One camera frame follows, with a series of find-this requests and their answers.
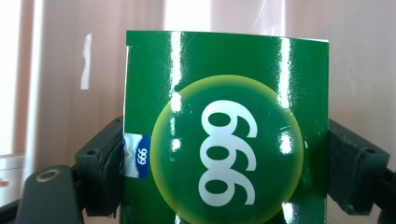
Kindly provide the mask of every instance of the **small 999 label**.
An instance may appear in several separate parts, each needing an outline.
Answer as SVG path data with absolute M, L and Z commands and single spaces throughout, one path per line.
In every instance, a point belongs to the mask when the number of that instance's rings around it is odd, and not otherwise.
M 121 174 L 133 178 L 146 178 L 149 174 L 149 136 L 136 133 L 124 133 L 123 166 Z

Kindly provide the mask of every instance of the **yellow-green circle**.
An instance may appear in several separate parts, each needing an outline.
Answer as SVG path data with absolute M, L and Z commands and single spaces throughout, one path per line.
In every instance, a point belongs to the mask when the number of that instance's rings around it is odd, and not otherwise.
M 261 216 L 251 219 L 249 221 L 241 220 L 239 222 L 239 223 L 263 223 L 271 219 L 276 213 L 279 212 L 282 203 L 285 203 L 290 199 L 295 188 L 297 187 L 298 181 L 300 179 L 301 171 L 303 168 L 303 157 L 304 157 L 303 140 L 302 140 L 300 128 L 291 110 L 289 108 L 281 107 L 279 102 L 279 97 L 273 90 L 268 88 L 266 85 L 260 83 L 259 81 L 248 77 L 240 77 L 236 75 L 220 75 L 214 77 L 207 77 L 190 84 L 188 87 L 184 88 L 182 91 L 178 92 L 177 94 L 181 97 L 180 101 L 186 101 L 196 94 L 205 94 L 205 91 L 210 90 L 211 88 L 218 88 L 227 85 L 247 88 L 250 91 L 258 93 L 262 97 L 267 97 L 271 101 L 271 104 L 278 106 L 279 108 L 278 112 L 282 114 L 283 119 L 290 124 L 289 130 L 295 134 L 294 140 L 295 140 L 296 148 L 294 150 L 294 153 L 296 157 L 296 164 L 294 167 L 295 169 L 293 170 L 293 174 L 291 175 L 291 180 L 290 180 L 290 185 L 288 186 L 288 190 L 284 192 L 284 195 L 279 199 L 279 202 L 275 202 L 276 206 L 273 206 L 271 208 L 266 208 L 266 211 L 263 212 Z M 165 162 L 169 162 L 170 159 L 166 158 L 167 155 L 165 155 L 165 157 L 162 155 L 163 146 L 162 146 L 162 142 L 159 141 L 159 139 L 163 137 L 164 130 L 169 130 L 168 129 L 169 127 L 165 127 L 169 123 L 169 119 L 172 118 L 174 115 L 180 113 L 180 111 L 175 111 L 172 109 L 171 102 L 172 100 L 163 108 L 163 111 L 158 117 L 152 133 L 150 165 L 155 183 L 157 185 L 159 192 L 163 196 L 164 200 L 181 217 L 183 217 L 190 223 L 212 223 L 210 219 L 207 219 L 207 217 L 201 217 L 201 214 L 197 214 L 189 207 L 186 207 L 185 204 L 180 204 L 179 199 L 174 197 L 171 189 L 169 189 L 166 184 L 165 181 L 166 174 L 163 174 L 162 172 L 162 165 Z

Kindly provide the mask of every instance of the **green circle logo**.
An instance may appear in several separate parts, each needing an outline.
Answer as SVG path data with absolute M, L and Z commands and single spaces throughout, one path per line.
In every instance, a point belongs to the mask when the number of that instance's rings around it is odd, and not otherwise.
M 289 108 L 251 78 L 221 75 L 180 92 L 158 117 L 150 164 L 169 206 L 190 223 L 263 223 L 297 187 L 303 140 Z

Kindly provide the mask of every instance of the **green package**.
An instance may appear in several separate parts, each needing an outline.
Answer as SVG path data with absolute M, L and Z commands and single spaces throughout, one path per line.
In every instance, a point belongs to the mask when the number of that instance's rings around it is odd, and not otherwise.
M 325 41 L 128 31 L 120 223 L 326 223 Z

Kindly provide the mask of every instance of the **blue label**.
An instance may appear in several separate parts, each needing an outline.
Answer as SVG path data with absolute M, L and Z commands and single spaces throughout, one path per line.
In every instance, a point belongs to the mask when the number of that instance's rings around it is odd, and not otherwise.
M 123 135 L 124 163 L 121 174 L 134 178 L 146 178 L 149 174 L 149 136 L 135 133 Z

